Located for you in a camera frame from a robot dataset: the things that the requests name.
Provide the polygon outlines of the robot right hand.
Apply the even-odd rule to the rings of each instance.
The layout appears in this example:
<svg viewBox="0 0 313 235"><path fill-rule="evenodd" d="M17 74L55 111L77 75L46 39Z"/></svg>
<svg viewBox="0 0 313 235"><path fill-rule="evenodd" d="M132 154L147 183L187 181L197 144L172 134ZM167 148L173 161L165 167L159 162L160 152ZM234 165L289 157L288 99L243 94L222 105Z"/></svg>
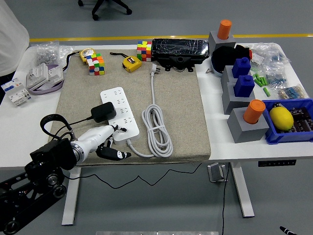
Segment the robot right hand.
<svg viewBox="0 0 313 235"><path fill-rule="evenodd" d="M290 231L289 229L285 228L284 226L280 226L279 228L286 235L297 235L295 232Z"/></svg>

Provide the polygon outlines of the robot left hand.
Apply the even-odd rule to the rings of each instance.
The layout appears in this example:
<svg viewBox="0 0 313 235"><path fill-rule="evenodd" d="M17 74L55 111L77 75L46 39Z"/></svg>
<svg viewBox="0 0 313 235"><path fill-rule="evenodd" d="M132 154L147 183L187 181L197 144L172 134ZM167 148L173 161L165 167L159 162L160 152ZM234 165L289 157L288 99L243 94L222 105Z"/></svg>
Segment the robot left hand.
<svg viewBox="0 0 313 235"><path fill-rule="evenodd" d="M129 152L121 152L110 146L104 146L106 140L108 140L117 129L118 125L91 128L77 140L71 142L77 162L82 163L87 159L88 154L92 152L96 152L96 155L100 158L112 161L121 161L130 157L131 153Z"/></svg>

